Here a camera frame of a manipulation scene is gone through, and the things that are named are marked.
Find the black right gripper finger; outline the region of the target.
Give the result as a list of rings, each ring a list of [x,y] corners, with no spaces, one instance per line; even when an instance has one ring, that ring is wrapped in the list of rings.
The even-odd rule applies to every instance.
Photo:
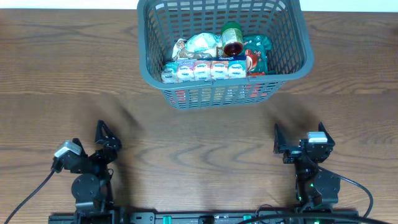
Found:
[[[319,130],[319,132],[324,132],[324,134],[325,134],[325,136],[327,138],[327,144],[328,145],[335,146],[335,142],[334,142],[333,138],[329,135],[329,133],[325,129],[325,127],[324,127],[322,122],[319,122],[318,130]]]
[[[279,125],[274,125],[274,154],[282,154],[287,150],[285,137],[280,131]]]

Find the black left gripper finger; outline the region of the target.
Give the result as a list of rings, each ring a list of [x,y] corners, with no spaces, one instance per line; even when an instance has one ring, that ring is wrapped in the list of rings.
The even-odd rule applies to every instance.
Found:
[[[108,128],[103,120],[98,120],[95,134],[95,143],[116,151],[122,149],[121,140]]]
[[[79,152],[79,153],[80,153],[81,156],[86,156],[86,155],[87,155],[87,153],[85,152],[84,147],[83,147],[81,141],[80,141],[78,138],[73,138],[73,139],[72,139],[72,142],[73,142],[74,144],[76,144],[76,145],[80,148],[80,152]]]

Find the orange spaghetti pasta packet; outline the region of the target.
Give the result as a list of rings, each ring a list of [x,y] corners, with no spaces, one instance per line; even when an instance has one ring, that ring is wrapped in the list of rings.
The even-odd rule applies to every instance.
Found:
[[[194,107],[221,106],[243,103],[257,103],[264,101],[271,95],[275,83],[256,83],[245,85],[219,86],[215,88],[201,88],[193,90],[176,90],[178,103]]]

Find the Kleenex tissue multipack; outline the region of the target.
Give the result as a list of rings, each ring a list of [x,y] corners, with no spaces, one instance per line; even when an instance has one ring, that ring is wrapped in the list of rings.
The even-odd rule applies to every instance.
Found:
[[[163,83],[246,78],[246,56],[218,57],[206,60],[186,59],[168,62],[161,73]]]

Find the green Nescafe coffee bag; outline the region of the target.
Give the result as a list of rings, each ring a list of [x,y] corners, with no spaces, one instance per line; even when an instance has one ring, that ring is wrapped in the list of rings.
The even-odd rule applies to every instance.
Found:
[[[272,42],[265,35],[243,37],[244,55],[248,75],[252,77],[268,74],[267,53],[272,50]]]

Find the beige cookie snack bag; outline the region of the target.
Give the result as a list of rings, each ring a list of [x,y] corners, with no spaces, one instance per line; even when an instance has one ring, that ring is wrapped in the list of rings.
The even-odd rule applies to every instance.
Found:
[[[212,58],[226,57],[221,42],[216,44],[213,48],[204,50],[202,52],[194,52],[187,49],[187,40],[178,39],[172,49],[172,60],[209,60]]]

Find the green lid spice jar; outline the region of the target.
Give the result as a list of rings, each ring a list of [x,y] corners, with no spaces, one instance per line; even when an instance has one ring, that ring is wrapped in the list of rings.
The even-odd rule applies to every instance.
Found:
[[[237,22],[227,22],[221,28],[221,42],[225,55],[239,55],[244,49],[241,26]]]

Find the teal small packet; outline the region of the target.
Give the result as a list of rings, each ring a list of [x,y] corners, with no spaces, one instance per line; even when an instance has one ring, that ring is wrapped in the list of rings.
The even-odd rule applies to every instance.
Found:
[[[212,33],[201,33],[187,40],[185,48],[189,52],[204,52],[220,46],[220,37]]]

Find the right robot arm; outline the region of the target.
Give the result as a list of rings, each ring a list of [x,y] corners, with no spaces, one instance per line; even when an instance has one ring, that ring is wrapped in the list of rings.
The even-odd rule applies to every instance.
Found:
[[[322,123],[318,130],[307,133],[298,146],[288,145],[278,125],[274,126],[274,153],[282,154],[284,164],[295,167],[295,194],[303,209],[330,209],[338,203],[340,179],[318,167],[335,146],[334,140]]]

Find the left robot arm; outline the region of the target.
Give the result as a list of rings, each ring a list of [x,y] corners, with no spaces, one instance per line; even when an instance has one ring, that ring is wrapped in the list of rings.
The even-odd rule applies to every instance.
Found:
[[[103,120],[97,122],[95,143],[102,148],[89,156],[78,138],[67,140],[53,156],[52,171],[78,174],[71,192],[79,212],[103,212],[113,205],[110,184],[113,175],[108,164],[118,158],[122,144]]]

